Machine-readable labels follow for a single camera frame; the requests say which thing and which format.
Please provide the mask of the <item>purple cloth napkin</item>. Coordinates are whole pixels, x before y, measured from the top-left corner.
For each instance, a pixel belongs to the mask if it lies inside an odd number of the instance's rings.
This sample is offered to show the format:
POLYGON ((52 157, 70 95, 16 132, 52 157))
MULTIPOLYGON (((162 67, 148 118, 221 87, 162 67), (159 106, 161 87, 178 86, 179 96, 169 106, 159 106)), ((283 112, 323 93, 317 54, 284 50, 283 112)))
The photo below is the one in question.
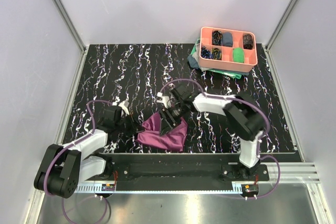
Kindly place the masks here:
POLYGON ((167 151, 182 152, 187 137, 187 122, 181 118, 181 123, 175 129, 162 136, 160 126, 161 118, 156 112, 142 123, 144 131, 138 133, 137 142, 167 151))

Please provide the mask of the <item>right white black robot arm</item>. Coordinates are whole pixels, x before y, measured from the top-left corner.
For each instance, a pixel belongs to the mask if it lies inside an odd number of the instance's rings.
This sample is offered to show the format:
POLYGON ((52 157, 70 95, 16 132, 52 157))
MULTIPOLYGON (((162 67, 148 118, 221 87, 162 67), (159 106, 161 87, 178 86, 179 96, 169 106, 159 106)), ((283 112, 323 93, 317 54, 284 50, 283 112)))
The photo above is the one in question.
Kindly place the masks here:
POLYGON ((240 138, 239 176, 250 180, 257 174, 255 166, 260 159, 260 144, 263 135, 270 128, 269 121, 262 110, 243 95, 215 95, 205 91, 194 92, 183 86, 171 90, 176 99, 174 105, 170 98, 157 93, 157 102, 164 105, 159 111, 160 135, 166 135, 182 122, 182 116, 189 112, 206 112, 223 115, 240 138))

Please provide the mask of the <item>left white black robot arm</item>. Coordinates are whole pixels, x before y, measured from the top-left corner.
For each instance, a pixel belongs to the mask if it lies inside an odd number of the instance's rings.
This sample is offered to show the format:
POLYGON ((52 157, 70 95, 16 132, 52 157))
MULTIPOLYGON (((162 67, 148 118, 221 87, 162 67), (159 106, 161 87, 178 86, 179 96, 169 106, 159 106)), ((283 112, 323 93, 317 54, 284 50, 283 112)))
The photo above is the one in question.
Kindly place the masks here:
POLYGON ((98 151, 111 141, 114 134, 136 134, 143 127, 134 120, 124 100, 105 109, 93 130, 64 145, 47 147, 34 179, 34 188, 53 196, 69 198, 80 183, 91 178, 103 180, 115 176, 113 161, 98 151))

